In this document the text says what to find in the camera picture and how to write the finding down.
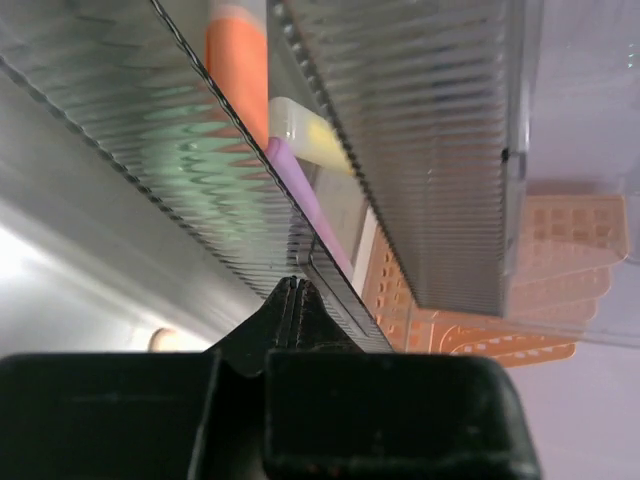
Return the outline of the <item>orange highlighter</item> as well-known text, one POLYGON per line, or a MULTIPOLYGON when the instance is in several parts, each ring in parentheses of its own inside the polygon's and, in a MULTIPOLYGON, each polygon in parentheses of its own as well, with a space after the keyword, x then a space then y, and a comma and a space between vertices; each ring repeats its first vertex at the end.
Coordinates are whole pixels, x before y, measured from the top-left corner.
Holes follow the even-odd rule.
POLYGON ((268 144, 267 5, 261 0, 209 3, 205 65, 262 148, 268 144))

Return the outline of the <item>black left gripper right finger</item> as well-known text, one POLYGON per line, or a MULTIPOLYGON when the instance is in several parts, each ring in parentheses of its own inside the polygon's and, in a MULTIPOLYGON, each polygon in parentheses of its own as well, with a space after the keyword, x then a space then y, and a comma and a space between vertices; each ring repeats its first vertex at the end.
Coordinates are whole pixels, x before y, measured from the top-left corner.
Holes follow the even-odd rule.
POLYGON ((506 370, 479 356, 356 351, 315 298, 282 279, 263 367, 271 479, 539 479, 506 370))

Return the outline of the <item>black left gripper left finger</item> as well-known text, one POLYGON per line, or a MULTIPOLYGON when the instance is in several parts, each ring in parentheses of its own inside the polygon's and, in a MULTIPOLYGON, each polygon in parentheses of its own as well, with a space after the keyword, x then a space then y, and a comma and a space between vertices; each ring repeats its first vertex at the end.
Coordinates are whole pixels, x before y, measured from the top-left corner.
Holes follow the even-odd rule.
POLYGON ((264 386, 296 282, 203 352, 21 353, 1 362, 5 479, 262 479, 264 386))

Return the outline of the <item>clear grey drawer organizer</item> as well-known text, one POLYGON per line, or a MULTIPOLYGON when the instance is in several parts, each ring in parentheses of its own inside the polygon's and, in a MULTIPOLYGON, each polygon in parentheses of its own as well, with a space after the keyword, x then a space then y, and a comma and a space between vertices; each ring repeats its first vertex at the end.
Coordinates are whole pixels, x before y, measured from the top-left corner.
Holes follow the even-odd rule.
MULTIPOLYGON (((267 19, 333 127, 419 303, 439 272, 497 280, 525 200, 538 1, 270 1, 267 19)), ((345 274, 204 64, 157 1, 5 1, 1 64, 259 295, 318 277, 346 331, 383 340, 345 274), (131 171, 178 107, 217 104, 264 163, 286 214, 256 240, 201 235, 131 171)), ((635 347, 598 315, 584 341, 635 347)))

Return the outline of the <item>purple highlighter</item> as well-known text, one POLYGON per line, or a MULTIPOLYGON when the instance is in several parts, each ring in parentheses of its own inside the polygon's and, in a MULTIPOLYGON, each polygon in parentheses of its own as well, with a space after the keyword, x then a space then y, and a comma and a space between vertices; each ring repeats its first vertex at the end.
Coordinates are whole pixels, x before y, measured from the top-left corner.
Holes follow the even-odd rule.
POLYGON ((351 261, 338 241, 318 198, 284 139, 270 137, 266 156, 311 226, 348 280, 353 276, 351 261))

